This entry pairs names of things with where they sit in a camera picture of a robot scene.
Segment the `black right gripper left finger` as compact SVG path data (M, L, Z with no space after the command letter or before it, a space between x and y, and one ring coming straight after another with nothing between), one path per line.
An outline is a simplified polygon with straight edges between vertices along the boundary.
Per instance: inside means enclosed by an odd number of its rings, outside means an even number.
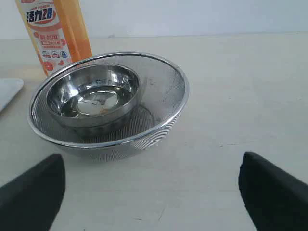
M64 160L52 154L0 188L2 231L50 230L64 198Z

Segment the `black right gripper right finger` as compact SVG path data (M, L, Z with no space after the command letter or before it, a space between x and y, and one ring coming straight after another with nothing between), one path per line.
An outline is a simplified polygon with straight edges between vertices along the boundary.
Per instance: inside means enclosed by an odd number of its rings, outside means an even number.
M245 152L238 187L258 231L306 231L308 185L254 152Z

